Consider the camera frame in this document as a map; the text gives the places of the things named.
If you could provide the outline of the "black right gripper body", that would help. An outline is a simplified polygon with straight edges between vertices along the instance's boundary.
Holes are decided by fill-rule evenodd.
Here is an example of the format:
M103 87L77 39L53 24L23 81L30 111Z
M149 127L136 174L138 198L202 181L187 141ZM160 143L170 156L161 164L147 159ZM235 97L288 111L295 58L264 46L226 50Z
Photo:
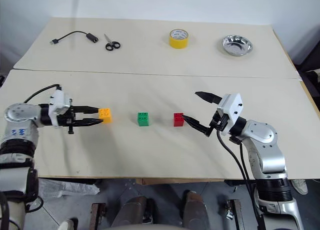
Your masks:
M218 111L216 111L209 124L208 135L210 136L214 129L222 132L226 128L228 120L229 116L227 114L223 114L222 116L220 116Z

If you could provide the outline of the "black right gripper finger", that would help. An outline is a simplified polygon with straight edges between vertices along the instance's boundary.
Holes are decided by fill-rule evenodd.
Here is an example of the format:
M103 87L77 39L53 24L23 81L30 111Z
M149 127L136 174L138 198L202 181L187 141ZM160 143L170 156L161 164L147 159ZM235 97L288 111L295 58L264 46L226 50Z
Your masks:
M196 129L197 131L205 134L207 137L209 137L213 131L212 127L206 127L202 125L198 120L190 117L183 115L182 116L184 121L187 122L192 128Z
M195 94L208 103L219 104L222 100L221 97L219 97L215 94L212 94L212 93L208 93L208 92L197 91L197 92L195 92Z

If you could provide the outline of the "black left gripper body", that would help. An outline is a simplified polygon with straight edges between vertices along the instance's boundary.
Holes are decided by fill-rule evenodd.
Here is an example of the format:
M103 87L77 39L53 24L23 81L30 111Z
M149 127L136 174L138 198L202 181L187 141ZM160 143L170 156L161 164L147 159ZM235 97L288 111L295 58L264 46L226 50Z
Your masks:
M74 134L75 119L76 114L73 106L71 106L64 114L57 115L58 125L68 127L68 134Z

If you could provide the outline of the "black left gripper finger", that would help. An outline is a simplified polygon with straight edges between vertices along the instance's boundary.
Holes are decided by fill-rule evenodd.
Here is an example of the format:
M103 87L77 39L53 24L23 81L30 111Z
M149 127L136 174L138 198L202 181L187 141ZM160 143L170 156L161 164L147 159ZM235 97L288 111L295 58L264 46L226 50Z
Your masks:
M102 119L97 118L84 118L81 120L74 120L75 127L85 127L85 126L92 126L102 123Z
M91 106L74 106L74 113L83 113L83 114L95 114L99 112L99 109Z

